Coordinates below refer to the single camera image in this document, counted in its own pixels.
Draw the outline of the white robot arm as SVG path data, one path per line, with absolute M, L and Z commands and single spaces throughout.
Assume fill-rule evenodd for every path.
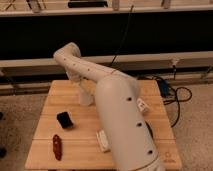
M 96 110 L 118 171 L 166 171 L 159 152 L 140 112 L 138 81 L 119 70 L 81 58 L 75 43 L 58 49 L 54 60 L 80 80 L 96 83 Z

